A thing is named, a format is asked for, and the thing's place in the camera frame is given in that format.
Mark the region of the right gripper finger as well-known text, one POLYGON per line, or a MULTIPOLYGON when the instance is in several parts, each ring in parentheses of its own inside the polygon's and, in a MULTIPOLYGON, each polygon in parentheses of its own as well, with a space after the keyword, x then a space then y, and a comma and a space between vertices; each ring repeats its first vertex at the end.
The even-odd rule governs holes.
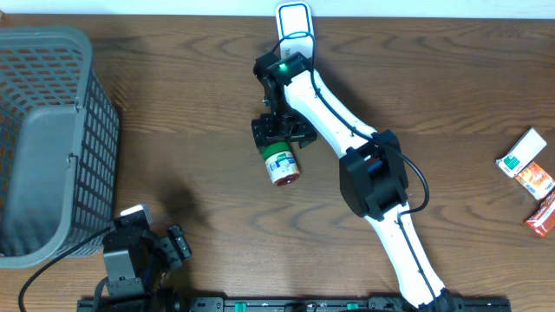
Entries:
POLYGON ((274 142, 274 123, 271 115, 260 115, 251 121, 251 131, 256 148, 263 152, 274 142))
POLYGON ((317 131, 310 123, 297 123, 291 127, 288 135, 290 143, 297 143, 300 149, 307 147, 317 139, 317 131))

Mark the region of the green lid jar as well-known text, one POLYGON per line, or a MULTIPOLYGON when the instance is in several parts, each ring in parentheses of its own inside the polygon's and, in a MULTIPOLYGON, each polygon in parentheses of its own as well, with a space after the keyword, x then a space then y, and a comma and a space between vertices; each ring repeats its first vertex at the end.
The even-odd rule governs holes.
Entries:
POLYGON ((263 152, 263 159, 271 182, 275 186, 288 185, 300 176, 296 159, 286 142, 268 146, 263 152))

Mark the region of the white and green carton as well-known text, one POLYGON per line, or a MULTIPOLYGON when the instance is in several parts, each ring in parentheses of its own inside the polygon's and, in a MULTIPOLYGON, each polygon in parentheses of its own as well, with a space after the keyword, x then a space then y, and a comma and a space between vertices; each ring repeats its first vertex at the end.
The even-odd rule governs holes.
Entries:
POLYGON ((511 150, 502 158, 496 159, 496 165, 509 177, 518 175, 542 150, 546 141, 531 127, 511 150))

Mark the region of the small orange box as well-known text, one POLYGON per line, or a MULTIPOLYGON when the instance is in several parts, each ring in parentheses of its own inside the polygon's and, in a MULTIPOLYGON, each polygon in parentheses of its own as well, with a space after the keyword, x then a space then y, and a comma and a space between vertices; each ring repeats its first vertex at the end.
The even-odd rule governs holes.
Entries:
POLYGON ((536 200, 543 200, 554 188, 554 179, 534 161, 530 162, 515 178, 536 200))

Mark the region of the red chocolate bar wrapper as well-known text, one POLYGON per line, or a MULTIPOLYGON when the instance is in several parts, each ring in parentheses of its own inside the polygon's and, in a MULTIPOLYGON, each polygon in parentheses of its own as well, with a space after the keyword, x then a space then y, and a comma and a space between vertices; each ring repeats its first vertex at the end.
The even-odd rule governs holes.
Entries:
POLYGON ((525 221, 525 225, 537 236, 546 238, 548 232, 554 228, 554 192, 543 200, 539 209, 525 221))

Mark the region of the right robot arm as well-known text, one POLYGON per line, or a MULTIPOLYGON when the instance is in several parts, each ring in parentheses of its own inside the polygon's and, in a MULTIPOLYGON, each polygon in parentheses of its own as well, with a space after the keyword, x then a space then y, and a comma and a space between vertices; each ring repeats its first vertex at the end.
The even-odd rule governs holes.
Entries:
POLYGON ((325 86, 314 61, 297 52, 268 52, 253 74, 270 108, 251 123, 253 139, 269 171, 292 142, 305 147, 322 136, 338 157, 340 193, 347 206, 379 237, 394 267, 402 297, 420 311, 454 311, 456 305, 434 272, 416 234, 408 203, 408 168, 398 138, 358 120, 325 86))

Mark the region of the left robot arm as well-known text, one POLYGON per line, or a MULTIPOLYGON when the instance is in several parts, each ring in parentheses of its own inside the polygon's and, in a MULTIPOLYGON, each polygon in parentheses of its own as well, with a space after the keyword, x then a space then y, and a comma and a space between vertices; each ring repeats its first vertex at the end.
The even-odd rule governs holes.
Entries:
POLYGON ((164 237, 148 228, 122 226, 102 240, 107 277, 95 290, 93 311, 182 312, 189 305, 163 277, 191 255, 180 226, 170 227, 164 237))

